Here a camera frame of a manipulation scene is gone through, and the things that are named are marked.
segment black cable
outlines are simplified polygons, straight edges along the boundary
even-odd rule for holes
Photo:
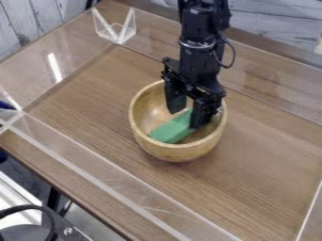
[[[216,59],[216,62],[219,63],[219,65],[220,65],[222,67],[224,67],[226,69],[228,69],[228,68],[231,68],[231,66],[232,66],[234,63],[235,63],[236,51],[235,51],[235,48],[234,48],[232,44],[231,44],[230,41],[227,40],[227,38],[223,37],[222,35],[220,35],[220,38],[222,38],[222,41],[224,42],[224,44],[231,48],[231,51],[232,51],[232,59],[231,59],[230,64],[226,65],[226,64],[218,59],[218,56],[216,56],[216,52],[215,52],[215,51],[214,51],[214,56],[215,56],[215,59]]]
[[[53,221],[53,216],[52,216],[52,213],[51,211],[44,208],[44,207],[40,207],[40,206],[36,206],[36,205],[21,205],[21,206],[16,206],[16,207],[12,207],[12,208],[8,208],[8,209],[4,209],[0,211],[0,219],[2,219],[4,217],[14,214],[14,213],[18,213],[18,212],[22,212],[22,211],[26,211],[26,210],[38,210],[41,211],[42,213],[46,214],[48,218],[49,218],[49,222],[51,222],[51,231],[48,233],[48,236],[45,238],[44,241],[53,241],[53,231],[55,231],[55,221]]]

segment green object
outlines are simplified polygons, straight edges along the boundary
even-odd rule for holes
[[[196,131],[195,129],[189,128],[191,113],[192,109],[188,109],[176,118],[149,132],[148,136],[163,143],[177,143]]]

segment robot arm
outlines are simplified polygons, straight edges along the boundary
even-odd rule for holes
[[[180,60],[163,60],[165,103],[171,114],[185,107],[185,97],[193,100],[189,127],[199,129],[220,110],[226,91],[218,81],[226,44],[222,32],[228,28],[227,0],[179,0],[183,25]]]

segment bowl rim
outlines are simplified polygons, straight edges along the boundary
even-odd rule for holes
[[[201,144],[204,144],[212,137],[215,137],[216,135],[219,135],[222,133],[222,130],[224,129],[226,127],[226,116],[227,116],[227,111],[226,111],[226,101],[223,100],[223,113],[222,113],[222,118],[220,118],[220,122],[219,122],[219,125],[215,129],[215,131],[208,135],[205,136],[204,138],[193,141],[193,142],[189,142],[189,143],[184,143],[184,144],[168,144],[168,143],[163,143],[160,141],[156,141],[155,139],[152,139],[151,137],[147,136],[147,134],[143,133],[143,131],[139,129],[137,127],[137,124],[136,124],[136,121],[135,121],[135,118],[133,118],[133,107],[135,107],[135,104],[136,104],[136,101],[140,97],[140,95],[148,90],[151,89],[152,87],[160,85],[163,83],[163,80],[159,80],[156,82],[153,82],[152,84],[147,85],[135,95],[132,101],[131,101],[131,104],[129,104],[129,110],[128,110],[128,118],[129,118],[129,124],[131,124],[131,128],[132,128],[132,131],[135,131],[140,138],[143,138],[147,142],[149,142],[151,144],[153,145],[157,145],[160,147],[164,147],[164,148],[171,148],[171,149],[181,149],[181,148],[191,148],[191,147],[196,147],[196,146],[200,146]]]

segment wooden bowl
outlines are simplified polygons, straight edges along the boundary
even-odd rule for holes
[[[141,148],[156,158],[167,162],[191,161],[207,154],[216,146],[226,128],[226,103],[223,112],[214,117],[211,123],[197,130],[177,144],[165,144],[151,137],[148,133],[163,123],[172,120],[164,103],[163,81],[143,88],[129,105],[129,123],[135,139]]]

